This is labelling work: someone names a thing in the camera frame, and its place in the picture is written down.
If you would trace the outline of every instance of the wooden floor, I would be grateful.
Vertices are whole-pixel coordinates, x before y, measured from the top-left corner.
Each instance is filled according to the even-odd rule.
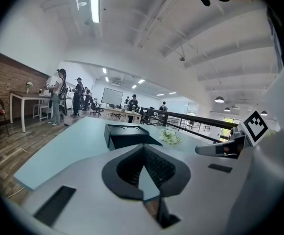
[[[71,117],[70,111],[64,122],[73,125],[83,117],[98,118],[98,115],[90,114],[90,111],[79,111],[80,117]],[[102,113],[102,119],[128,122],[127,117],[110,117],[107,113]],[[26,132],[22,132],[21,122],[17,121],[8,124],[9,136],[4,126],[0,127],[0,193],[3,197],[9,197],[17,204],[30,194],[27,189],[16,182],[15,172],[37,151],[39,151],[50,140],[62,133],[66,128],[61,123],[59,126],[48,124],[46,119],[39,122],[38,118],[27,118],[25,120]]]

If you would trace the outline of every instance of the black slot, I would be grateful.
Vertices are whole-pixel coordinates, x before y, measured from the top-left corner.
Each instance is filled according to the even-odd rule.
[[[35,213],[34,217],[42,223],[52,226],[75,191],[75,188],[60,187]]]
[[[208,166],[208,168],[211,168],[211,169],[214,169],[214,170],[223,171],[223,172],[226,172],[226,173],[230,173],[231,170],[233,169],[232,167],[227,167],[227,166],[218,165],[218,164],[210,164]]]

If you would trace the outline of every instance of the black box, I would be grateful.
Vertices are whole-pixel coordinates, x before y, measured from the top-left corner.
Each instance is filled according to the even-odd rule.
[[[104,137],[110,151],[140,143],[163,146],[153,139],[147,130],[138,125],[106,124]]]

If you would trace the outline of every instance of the black pants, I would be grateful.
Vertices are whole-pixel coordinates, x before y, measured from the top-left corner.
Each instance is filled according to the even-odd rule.
[[[88,102],[89,102],[89,98],[85,98],[85,105],[84,105],[84,111],[86,111],[87,110],[87,105],[88,105]]]
[[[73,99],[73,114],[74,114],[75,116],[78,115],[79,106],[80,106],[80,99],[79,99],[79,98],[74,98],[74,99]]]
[[[128,123],[132,123],[132,121],[133,121],[133,116],[129,116],[129,121],[128,121]]]

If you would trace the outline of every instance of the brick wall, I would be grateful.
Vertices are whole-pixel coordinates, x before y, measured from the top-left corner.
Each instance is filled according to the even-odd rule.
[[[27,82],[33,83],[30,92],[38,93],[39,89],[46,85],[48,76],[23,65],[9,57],[0,54],[0,98],[4,102],[6,118],[9,119],[9,97],[10,91],[25,92]],[[24,114],[33,114],[35,100],[26,100]],[[21,100],[13,97],[13,118],[21,116]]]

